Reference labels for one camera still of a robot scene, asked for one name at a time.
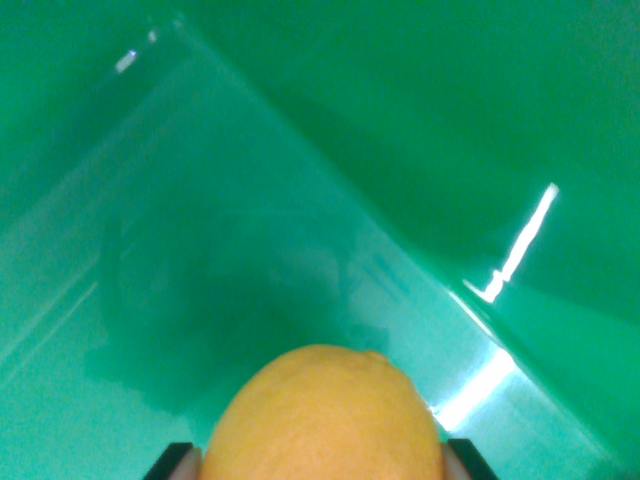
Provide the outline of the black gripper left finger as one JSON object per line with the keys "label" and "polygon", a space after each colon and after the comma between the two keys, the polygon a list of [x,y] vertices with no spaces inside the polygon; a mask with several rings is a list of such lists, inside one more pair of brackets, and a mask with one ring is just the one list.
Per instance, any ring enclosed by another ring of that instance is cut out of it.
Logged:
{"label": "black gripper left finger", "polygon": [[143,480],[197,480],[203,453],[191,442],[170,443]]}

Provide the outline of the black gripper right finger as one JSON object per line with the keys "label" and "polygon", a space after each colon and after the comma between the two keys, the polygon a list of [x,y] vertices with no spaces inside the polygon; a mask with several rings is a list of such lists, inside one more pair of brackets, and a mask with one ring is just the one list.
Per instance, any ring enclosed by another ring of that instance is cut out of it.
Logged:
{"label": "black gripper right finger", "polygon": [[445,480],[498,480],[470,439],[449,438],[441,446]]}

